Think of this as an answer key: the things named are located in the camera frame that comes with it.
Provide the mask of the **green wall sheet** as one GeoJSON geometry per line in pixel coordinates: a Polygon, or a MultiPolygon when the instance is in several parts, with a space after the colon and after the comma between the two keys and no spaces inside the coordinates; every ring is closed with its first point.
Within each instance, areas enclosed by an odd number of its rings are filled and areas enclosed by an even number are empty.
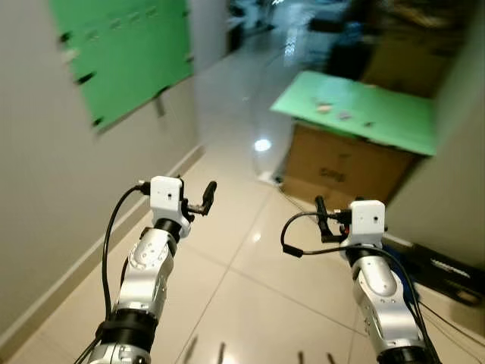
{"type": "Polygon", "coordinates": [[[117,124],[152,101],[163,86],[193,73],[187,0],[48,0],[60,46],[90,114],[117,124]]]}

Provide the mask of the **green board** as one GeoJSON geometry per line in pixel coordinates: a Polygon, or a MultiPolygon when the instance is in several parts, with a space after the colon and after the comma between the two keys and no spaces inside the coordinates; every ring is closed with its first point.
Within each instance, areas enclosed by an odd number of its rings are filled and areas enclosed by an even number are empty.
{"type": "Polygon", "coordinates": [[[439,145],[432,101],[344,77],[302,71],[270,109],[416,155],[436,155],[439,145]],[[319,114],[320,103],[332,104],[333,110],[319,114]],[[341,121],[341,111],[351,112],[353,119],[341,121]]]}

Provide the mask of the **black case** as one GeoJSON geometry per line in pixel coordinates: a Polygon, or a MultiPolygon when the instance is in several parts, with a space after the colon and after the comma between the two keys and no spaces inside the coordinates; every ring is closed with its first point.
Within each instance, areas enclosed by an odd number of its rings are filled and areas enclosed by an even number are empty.
{"type": "Polygon", "coordinates": [[[405,269],[423,287],[466,306],[481,306],[484,303],[485,271],[425,246],[405,246],[401,254],[405,269]]]}

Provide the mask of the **printed cardboard box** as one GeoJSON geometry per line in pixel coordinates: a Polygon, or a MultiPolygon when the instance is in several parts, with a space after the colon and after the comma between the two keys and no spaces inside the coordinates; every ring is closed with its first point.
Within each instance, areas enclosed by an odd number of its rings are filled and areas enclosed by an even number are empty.
{"type": "Polygon", "coordinates": [[[418,159],[405,150],[297,124],[281,190],[306,203],[321,196],[329,209],[359,198],[388,205],[418,159]]]}

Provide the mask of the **blue cloth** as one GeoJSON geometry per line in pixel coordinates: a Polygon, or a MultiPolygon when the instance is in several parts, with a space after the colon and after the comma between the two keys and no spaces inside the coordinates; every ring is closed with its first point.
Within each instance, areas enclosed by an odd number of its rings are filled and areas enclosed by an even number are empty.
{"type": "Polygon", "coordinates": [[[388,243],[385,243],[385,245],[382,246],[382,249],[393,258],[392,262],[389,263],[390,268],[399,278],[401,278],[403,284],[410,285],[408,279],[408,271],[406,271],[406,267],[408,267],[408,265],[406,265],[406,262],[408,261],[406,261],[405,256],[402,254],[401,250],[398,250],[397,247],[388,245],[388,243]]]}

